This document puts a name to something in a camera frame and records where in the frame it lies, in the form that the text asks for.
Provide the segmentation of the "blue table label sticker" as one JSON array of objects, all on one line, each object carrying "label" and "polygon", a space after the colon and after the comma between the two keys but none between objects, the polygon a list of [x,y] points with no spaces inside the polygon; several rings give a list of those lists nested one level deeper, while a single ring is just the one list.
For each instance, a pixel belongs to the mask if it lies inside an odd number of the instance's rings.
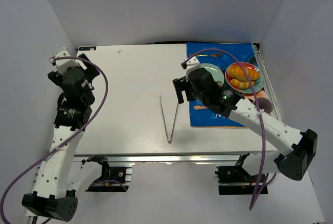
[{"label": "blue table label sticker", "polygon": [[95,51],[96,48],[96,46],[81,46],[78,51]]}]

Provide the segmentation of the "gold fork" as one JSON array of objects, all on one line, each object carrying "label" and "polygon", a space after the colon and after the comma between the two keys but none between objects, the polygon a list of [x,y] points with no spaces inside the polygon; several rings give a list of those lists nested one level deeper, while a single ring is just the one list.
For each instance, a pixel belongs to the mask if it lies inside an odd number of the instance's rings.
[{"label": "gold fork", "polygon": [[213,57],[218,58],[222,56],[224,53],[215,53],[215,54],[199,54],[198,57]]}]

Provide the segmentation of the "blue Mickey placemat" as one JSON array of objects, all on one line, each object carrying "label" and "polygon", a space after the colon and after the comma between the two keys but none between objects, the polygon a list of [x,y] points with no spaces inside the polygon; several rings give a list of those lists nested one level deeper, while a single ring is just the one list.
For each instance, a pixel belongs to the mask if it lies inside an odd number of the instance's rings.
[{"label": "blue Mickey placemat", "polygon": [[[213,57],[198,57],[201,64],[213,64],[219,67],[225,77],[226,69],[233,63],[236,63],[231,55],[235,56],[239,62],[246,62],[255,65],[260,70],[257,60],[255,58],[254,50],[251,43],[186,43],[187,55],[204,50],[200,54],[215,54],[224,53],[218,58]],[[223,85],[224,89],[229,89],[231,86],[227,83],[226,78]],[[189,116],[190,125],[192,127],[201,128],[244,128],[243,125],[234,122],[230,119],[226,119],[222,115],[213,113],[208,109],[194,110],[195,105],[203,106],[199,101],[193,101],[189,103]]]}]

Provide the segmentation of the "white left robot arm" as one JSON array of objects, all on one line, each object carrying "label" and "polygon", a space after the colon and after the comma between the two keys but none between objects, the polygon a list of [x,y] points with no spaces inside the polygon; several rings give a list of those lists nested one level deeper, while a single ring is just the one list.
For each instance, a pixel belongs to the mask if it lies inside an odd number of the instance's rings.
[{"label": "white left robot arm", "polygon": [[79,172],[68,177],[78,143],[97,114],[91,109],[95,101],[92,82],[100,72],[85,54],[79,58],[84,61],[84,66],[62,49],[50,59],[56,71],[50,72],[48,78],[63,91],[54,121],[51,155],[45,159],[44,170],[33,192],[25,194],[22,199],[22,205],[33,214],[66,222],[76,212],[78,197],[91,184],[110,175],[107,158],[91,156],[83,161]]}]

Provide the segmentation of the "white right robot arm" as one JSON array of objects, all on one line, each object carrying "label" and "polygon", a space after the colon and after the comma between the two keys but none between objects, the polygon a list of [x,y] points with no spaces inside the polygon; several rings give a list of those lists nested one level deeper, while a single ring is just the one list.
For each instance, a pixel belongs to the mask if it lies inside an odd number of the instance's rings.
[{"label": "white right robot arm", "polygon": [[245,126],[276,148],[267,155],[242,155],[237,170],[248,175],[281,173],[295,181],[303,179],[316,155],[316,132],[302,132],[278,121],[236,90],[220,87],[204,68],[174,79],[173,85],[180,104],[198,100],[213,113]]}]

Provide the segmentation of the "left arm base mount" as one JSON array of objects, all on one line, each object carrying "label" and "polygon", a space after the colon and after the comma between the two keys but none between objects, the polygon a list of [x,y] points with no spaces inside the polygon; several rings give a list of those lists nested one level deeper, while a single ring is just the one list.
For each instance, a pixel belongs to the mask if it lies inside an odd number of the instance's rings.
[{"label": "left arm base mount", "polygon": [[102,171],[101,176],[89,186],[86,190],[87,192],[125,193],[127,191],[129,186],[125,184],[128,183],[129,180],[126,179],[126,167],[112,167],[107,157],[90,156],[88,159],[81,160],[80,168],[83,168],[88,162],[100,164]]}]

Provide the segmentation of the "purple mug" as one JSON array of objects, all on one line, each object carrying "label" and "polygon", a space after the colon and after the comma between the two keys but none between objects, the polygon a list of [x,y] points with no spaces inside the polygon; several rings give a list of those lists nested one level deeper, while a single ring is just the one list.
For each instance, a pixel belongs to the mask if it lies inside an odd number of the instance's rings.
[{"label": "purple mug", "polygon": [[263,109],[267,114],[270,114],[274,109],[272,102],[265,97],[258,97],[258,105],[259,108]]}]

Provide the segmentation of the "red and teal plate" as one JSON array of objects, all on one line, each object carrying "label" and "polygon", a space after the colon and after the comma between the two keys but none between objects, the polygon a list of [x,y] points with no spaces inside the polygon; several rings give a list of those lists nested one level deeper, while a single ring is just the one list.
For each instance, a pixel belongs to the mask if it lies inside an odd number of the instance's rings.
[{"label": "red and teal plate", "polygon": [[[246,63],[246,62],[240,62],[240,65],[239,65],[239,66],[240,66],[241,68],[242,68],[243,66],[244,66],[244,67],[249,67],[249,68],[252,68],[252,69],[254,69],[254,70],[256,70],[256,71],[258,71],[258,72],[260,73],[260,75],[261,75],[261,76],[260,76],[260,79],[254,81],[254,82],[255,82],[255,85],[253,86],[253,89],[254,89],[254,92],[255,92],[255,93],[257,93],[257,92],[259,92],[260,90],[262,90],[263,87],[264,87],[264,76],[263,76],[262,72],[258,69],[258,67],[256,67],[256,66],[253,65],[253,64]],[[235,89],[236,91],[239,91],[239,92],[241,92],[241,93],[243,93],[243,94],[251,94],[251,93],[253,93],[251,87],[248,88],[248,89],[246,89],[246,90],[241,90],[241,89],[238,89],[238,88],[232,86],[231,83],[230,83],[230,81],[231,81],[232,78],[230,78],[230,77],[228,76],[228,74],[227,74],[227,70],[228,70],[228,68],[227,68],[226,71],[225,71],[225,78],[226,78],[227,83],[228,83],[233,89]]]}]

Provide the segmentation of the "gold handled knife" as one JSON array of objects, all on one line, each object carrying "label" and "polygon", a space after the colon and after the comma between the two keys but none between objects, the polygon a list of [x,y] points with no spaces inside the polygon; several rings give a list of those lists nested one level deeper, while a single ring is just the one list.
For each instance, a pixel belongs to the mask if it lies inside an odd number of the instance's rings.
[{"label": "gold handled knife", "polygon": [[204,110],[204,109],[208,109],[206,106],[200,106],[200,105],[195,105],[193,107],[194,110]]}]

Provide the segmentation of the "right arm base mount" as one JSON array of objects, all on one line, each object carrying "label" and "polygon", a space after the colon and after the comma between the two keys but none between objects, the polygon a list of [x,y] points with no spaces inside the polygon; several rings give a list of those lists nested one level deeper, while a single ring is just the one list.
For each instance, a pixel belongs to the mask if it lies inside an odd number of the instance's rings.
[{"label": "right arm base mount", "polygon": [[217,167],[219,195],[252,195],[258,175],[249,175],[241,166],[249,155],[241,155],[233,166]]}]

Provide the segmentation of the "green floral plate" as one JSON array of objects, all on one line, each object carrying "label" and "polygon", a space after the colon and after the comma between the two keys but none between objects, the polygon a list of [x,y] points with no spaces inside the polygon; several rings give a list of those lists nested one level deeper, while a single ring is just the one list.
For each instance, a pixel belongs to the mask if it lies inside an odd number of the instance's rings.
[{"label": "green floral plate", "polygon": [[214,81],[218,84],[219,87],[224,85],[225,77],[222,70],[213,64],[203,63],[201,68],[204,68],[210,74],[212,74]]}]

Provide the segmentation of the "bread roll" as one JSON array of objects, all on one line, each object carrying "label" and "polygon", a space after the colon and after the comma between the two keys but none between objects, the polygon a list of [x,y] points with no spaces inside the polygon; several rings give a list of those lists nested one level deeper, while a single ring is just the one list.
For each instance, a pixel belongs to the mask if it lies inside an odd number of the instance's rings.
[{"label": "bread roll", "polygon": [[260,79],[260,73],[249,67],[240,67],[239,65],[230,66],[227,70],[227,74],[232,79],[239,81],[247,81],[249,78],[251,81]]},{"label": "bread roll", "polygon": [[241,90],[246,90],[248,88],[255,85],[255,82],[254,81],[240,81],[238,79],[231,79],[230,81],[231,85],[238,88],[238,89],[241,89]]}]

